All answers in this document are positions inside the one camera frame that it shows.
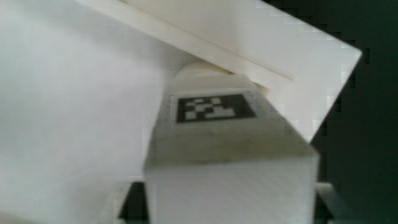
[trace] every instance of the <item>white surface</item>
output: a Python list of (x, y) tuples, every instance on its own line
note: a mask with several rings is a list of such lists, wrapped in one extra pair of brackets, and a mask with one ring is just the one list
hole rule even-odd
[(74, 1), (0, 0), (1, 224), (111, 223), (191, 60)]
[[(170, 84), (143, 169), (150, 223), (310, 224), (317, 154), (250, 81), (221, 75)], [(175, 123), (179, 98), (230, 94), (255, 118)]]
[(244, 74), (305, 140), (360, 51), (260, 0), (77, 0), (223, 69)]

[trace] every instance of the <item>dark background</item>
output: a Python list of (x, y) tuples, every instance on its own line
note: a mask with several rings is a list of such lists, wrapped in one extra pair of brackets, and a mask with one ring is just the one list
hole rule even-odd
[(264, 1), (362, 50), (312, 145), (365, 223), (398, 223), (398, 1)]

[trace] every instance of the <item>black background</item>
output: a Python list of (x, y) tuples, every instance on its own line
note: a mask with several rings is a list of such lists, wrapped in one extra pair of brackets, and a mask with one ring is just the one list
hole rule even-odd
[(398, 224), (398, 1), (264, 1), (362, 50), (312, 145), (365, 223)]

